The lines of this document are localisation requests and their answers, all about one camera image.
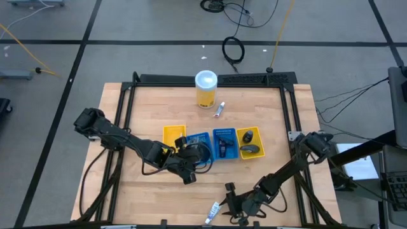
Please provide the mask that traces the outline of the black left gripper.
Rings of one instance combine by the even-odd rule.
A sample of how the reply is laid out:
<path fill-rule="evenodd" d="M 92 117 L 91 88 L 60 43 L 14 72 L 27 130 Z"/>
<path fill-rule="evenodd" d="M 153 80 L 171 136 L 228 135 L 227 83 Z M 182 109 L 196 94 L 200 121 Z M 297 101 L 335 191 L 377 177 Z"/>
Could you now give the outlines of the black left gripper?
<path fill-rule="evenodd" d="M 178 153 L 169 155 L 165 162 L 165 168 L 178 176 L 188 176 L 183 179 L 184 184 L 196 181 L 195 164 L 201 160 L 200 152 L 195 147 L 187 147 Z"/>

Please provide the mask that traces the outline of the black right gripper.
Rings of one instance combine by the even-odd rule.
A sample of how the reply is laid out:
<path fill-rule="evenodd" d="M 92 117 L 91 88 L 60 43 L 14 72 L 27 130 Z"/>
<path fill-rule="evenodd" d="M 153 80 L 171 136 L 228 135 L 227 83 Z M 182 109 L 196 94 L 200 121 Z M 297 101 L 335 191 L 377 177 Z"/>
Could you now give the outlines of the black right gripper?
<path fill-rule="evenodd" d="M 262 204 L 268 204 L 270 193 L 260 188 L 237 195 L 235 191 L 228 192 L 221 205 L 227 205 L 228 210 L 223 215 L 229 215 L 232 219 L 238 219 L 238 224 L 247 225 L 248 217 L 266 218 L 267 214 L 261 210 Z"/>

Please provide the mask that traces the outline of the white toothpaste tube blue print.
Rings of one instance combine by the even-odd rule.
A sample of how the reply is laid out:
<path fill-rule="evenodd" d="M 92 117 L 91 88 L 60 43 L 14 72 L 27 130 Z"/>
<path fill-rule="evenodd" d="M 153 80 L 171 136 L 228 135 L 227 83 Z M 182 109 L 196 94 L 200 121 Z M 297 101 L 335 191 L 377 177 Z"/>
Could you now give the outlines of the white toothpaste tube blue print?
<path fill-rule="evenodd" d="M 205 220 L 206 225 L 208 225 L 216 217 L 220 209 L 220 204 L 218 202 L 214 202 Z"/>

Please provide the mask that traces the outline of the blue slotted plastic basket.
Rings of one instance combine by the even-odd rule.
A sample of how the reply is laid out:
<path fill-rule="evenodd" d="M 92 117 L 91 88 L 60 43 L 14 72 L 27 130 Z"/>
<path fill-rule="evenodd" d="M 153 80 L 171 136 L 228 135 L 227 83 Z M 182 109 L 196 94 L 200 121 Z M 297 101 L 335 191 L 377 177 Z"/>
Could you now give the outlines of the blue slotted plastic basket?
<path fill-rule="evenodd" d="M 229 160 L 238 158 L 238 141 L 234 128 L 216 128 L 212 131 L 215 160 Z M 227 143 L 226 156 L 219 157 L 219 138 Z"/>
<path fill-rule="evenodd" d="M 205 143 L 208 148 L 210 149 L 210 153 L 213 154 L 212 143 L 210 139 L 210 135 L 208 132 L 202 132 L 193 135 L 187 135 L 186 140 L 188 144 L 194 144 L 198 142 Z"/>

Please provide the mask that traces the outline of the yellow slotted plastic basket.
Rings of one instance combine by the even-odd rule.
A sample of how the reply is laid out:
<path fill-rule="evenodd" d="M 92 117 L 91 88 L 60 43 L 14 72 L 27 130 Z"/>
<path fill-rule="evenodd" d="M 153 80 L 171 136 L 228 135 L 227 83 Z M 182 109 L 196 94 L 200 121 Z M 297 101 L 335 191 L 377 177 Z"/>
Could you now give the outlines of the yellow slotted plastic basket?
<path fill-rule="evenodd" d="M 163 127 L 162 142 L 167 146 L 175 147 L 175 140 L 186 137 L 185 125 L 167 125 Z"/>
<path fill-rule="evenodd" d="M 242 141 L 242 137 L 248 130 L 252 130 L 254 132 L 254 137 L 253 137 L 251 142 L 244 143 Z M 260 157 L 265 156 L 265 150 L 264 150 L 261 134 L 260 134 L 260 131 L 259 131 L 258 127 L 238 128 L 237 129 L 237 139 L 238 139 L 239 153 L 240 153 L 241 159 L 248 160 L 248 159 L 260 158 Z M 247 153 L 245 151 L 240 150 L 241 146 L 249 145 L 249 144 L 255 144 L 255 145 L 259 146 L 260 147 L 260 152 L 258 152 L 258 153 Z"/>

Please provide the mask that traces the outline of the yellow wipes canister white lid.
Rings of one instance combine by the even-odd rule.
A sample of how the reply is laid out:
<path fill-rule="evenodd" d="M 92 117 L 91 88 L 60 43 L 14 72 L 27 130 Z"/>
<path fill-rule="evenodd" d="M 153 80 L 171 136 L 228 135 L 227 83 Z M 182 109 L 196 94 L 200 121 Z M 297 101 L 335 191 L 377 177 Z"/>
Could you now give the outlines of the yellow wipes canister white lid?
<path fill-rule="evenodd" d="M 208 109 L 216 103 L 217 75 L 210 70 L 203 70 L 195 76 L 197 104 Z"/>

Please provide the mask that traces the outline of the black perforated plate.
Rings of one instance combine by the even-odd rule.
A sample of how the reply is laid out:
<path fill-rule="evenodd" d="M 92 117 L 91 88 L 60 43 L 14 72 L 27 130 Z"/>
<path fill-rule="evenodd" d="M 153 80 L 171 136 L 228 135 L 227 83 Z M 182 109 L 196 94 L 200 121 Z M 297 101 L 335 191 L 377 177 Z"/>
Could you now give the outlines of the black perforated plate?
<path fill-rule="evenodd" d="M 294 72 L 283 73 L 250 73 L 250 74 L 222 74 L 218 76 L 222 84 L 257 84 L 280 85 L 284 83 L 297 84 Z"/>

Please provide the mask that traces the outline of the white flat panel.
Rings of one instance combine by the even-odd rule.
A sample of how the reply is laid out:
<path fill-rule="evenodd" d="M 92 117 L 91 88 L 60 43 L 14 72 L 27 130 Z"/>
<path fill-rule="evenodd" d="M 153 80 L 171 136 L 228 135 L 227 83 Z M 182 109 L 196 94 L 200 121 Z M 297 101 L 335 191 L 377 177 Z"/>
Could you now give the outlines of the white flat panel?
<path fill-rule="evenodd" d="M 336 143 L 336 149 L 338 153 L 354 148 L 360 145 L 360 143 Z M 346 174 L 349 177 L 353 177 L 353 180 L 367 180 L 376 179 L 377 173 L 370 156 L 360 158 L 356 161 L 346 163 L 343 166 Z"/>

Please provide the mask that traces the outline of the black metal strut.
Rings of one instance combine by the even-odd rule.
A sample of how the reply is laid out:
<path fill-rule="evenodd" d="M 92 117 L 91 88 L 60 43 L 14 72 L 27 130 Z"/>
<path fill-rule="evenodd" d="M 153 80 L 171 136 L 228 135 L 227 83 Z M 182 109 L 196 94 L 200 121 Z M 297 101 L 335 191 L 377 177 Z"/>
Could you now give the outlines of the black metal strut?
<path fill-rule="evenodd" d="M 386 145 L 397 146 L 395 130 L 391 130 L 372 140 L 368 140 L 356 147 L 332 156 L 330 158 L 330 162 L 332 165 L 342 166 L 347 163 L 354 162 L 360 158 L 378 153 Z"/>

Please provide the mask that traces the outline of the grey desk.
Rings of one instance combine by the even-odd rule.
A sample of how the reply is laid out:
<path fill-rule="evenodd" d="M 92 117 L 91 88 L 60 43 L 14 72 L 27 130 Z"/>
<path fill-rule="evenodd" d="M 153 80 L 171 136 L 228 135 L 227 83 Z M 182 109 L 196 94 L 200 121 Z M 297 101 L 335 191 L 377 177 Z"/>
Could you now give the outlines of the grey desk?
<path fill-rule="evenodd" d="M 407 229 L 407 211 L 394 211 L 385 190 L 382 174 L 407 171 L 407 149 L 384 146 L 380 154 L 380 195 L 378 203 L 380 229 L 389 229 L 389 223 Z"/>

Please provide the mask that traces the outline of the black keyboard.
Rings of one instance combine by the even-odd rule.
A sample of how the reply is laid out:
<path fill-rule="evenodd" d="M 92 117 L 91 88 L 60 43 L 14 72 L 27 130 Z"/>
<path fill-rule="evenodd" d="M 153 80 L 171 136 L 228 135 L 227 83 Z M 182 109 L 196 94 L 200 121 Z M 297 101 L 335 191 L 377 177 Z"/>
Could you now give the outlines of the black keyboard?
<path fill-rule="evenodd" d="M 407 211 L 407 171 L 382 174 L 385 190 L 394 211 Z"/>

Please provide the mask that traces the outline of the grey monitor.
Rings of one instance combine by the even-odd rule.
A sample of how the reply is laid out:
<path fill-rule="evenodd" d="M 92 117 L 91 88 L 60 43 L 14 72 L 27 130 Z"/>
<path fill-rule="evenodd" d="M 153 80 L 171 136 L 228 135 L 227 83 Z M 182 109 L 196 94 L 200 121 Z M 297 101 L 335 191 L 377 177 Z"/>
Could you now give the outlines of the grey monitor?
<path fill-rule="evenodd" d="M 396 142 L 407 148 L 407 77 L 400 67 L 388 68 Z"/>

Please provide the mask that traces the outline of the black caster base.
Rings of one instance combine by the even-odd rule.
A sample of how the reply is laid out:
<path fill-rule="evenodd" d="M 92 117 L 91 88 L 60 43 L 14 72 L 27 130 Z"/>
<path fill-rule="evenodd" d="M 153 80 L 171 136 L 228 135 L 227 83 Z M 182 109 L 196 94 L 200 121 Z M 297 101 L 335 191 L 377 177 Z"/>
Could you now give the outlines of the black caster base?
<path fill-rule="evenodd" d="M 6 115 L 13 111 L 10 102 L 11 101 L 9 99 L 0 98 L 0 116 Z"/>

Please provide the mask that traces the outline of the grey stand base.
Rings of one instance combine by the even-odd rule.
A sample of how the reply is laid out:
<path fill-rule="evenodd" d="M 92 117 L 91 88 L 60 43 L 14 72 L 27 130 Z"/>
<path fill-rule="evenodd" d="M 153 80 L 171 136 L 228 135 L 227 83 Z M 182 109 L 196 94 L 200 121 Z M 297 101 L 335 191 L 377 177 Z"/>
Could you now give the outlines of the grey stand base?
<path fill-rule="evenodd" d="M 65 6 L 64 0 L 6 0 L 7 3 L 10 3 L 13 6 L 18 6 L 20 4 L 42 4 L 43 6 Z"/>
<path fill-rule="evenodd" d="M 33 74 L 30 71 L 0 70 L 0 79 L 31 80 Z"/>

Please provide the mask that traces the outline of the black aluminium table frame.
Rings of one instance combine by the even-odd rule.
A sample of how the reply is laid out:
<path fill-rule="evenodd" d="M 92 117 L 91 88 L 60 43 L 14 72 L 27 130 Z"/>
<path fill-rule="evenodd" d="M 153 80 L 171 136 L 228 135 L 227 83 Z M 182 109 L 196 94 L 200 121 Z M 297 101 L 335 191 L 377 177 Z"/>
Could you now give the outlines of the black aluminium table frame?
<path fill-rule="evenodd" d="M 213 154 L 205 163 L 197 163 L 197 181 L 183 180 L 163 170 L 154 172 L 130 148 L 110 150 L 101 139 L 89 147 L 87 158 L 97 157 L 97 151 L 107 156 L 89 167 L 88 193 L 79 194 L 79 204 L 88 209 L 73 212 L 77 222 L 90 221 L 102 228 L 157 229 L 162 219 L 167 229 L 252 228 L 258 221 L 260 229 L 339 229 L 341 219 L 326 160 L 310 164 L 300 175 L 284 182 L 280 193 L 270 204 L 283 210 L 276 212 L 267 206 L 261 210 L 266 218 L 248 218 L 247 226 L 231 224 L 223 215 L 227 205 L 221 205 L 228 191 L 226 183 L 235 184 L 237 195 L 251 191 L 254 185 L 270 173 L 277 172 L 291 156 L 289 131 L 320 132 L 314 101 L 308 85 L 222 84 L 217 79 L 216 104 L 225 102 L 220 117 L 214 117 L 215 107 L 200 108 L 197 104 L 195 80 L 192 77 L 134 75 L 131 82 L 108 83 L 104 87 L 98 108 L 114 125 L 131 134 L 162 142 L 163 127 L 185 125 L 186 136 L 208 132 Z M 212 131 L 216 128 L 258 127 L 265 156 L 243 160 L 214 159 Z M 221 206 L 208 224 L 205 220 L 214 202 Z"/>

